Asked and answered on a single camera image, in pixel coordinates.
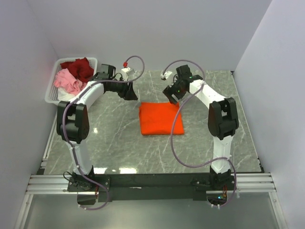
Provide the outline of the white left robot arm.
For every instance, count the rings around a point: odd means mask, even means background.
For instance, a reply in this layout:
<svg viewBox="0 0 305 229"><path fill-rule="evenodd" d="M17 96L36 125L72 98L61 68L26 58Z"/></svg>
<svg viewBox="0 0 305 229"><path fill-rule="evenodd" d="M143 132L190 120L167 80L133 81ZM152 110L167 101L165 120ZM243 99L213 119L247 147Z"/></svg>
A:
<svg viewBox="0 0 305 229"><path fill-rule="evenodd" d="M90 132L88 109L105 92L117 93L126 101L138 99L133 90L133 82L129 79L134 70L128 67L127 62L123 63L123 68L118 73L112 65L103 64L101 67L75 98L67 102L61 101L57 106L56 132L69 147L73 161L69 185L85 192L98 187L86 146Z"/></svg>

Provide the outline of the orange t shirt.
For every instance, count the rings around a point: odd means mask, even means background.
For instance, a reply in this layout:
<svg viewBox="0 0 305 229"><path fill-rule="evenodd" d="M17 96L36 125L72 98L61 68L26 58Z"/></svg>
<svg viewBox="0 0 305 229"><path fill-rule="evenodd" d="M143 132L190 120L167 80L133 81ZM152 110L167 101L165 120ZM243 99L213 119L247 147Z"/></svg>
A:
<svg viewBox="0 0 305 229"><path fill-rule="evenodd" d="M170 135L179 104L142 102L139 121L142 135Z"/></svg>

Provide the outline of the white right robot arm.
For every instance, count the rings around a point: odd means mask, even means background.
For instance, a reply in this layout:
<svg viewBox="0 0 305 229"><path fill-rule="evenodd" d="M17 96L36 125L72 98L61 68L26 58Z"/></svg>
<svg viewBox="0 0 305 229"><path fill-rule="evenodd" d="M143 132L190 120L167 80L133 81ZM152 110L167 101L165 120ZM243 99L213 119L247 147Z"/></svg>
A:
<svg viewBox="0 0 305 229"><path fill-rule="evenodd" d="M235 169L230 157L231 144L239 127L236 101L232 97L220 95L202 76L192 74L188 65L176 68L176 73L164 70L161 79L173 81L163 91L171 104L177 104L186 93L190 93L185 102L197 97L208 108L208 130L213 136L213 159L207 163L210 165L207 185L220 190L234 182L231 173Z"/></svg>

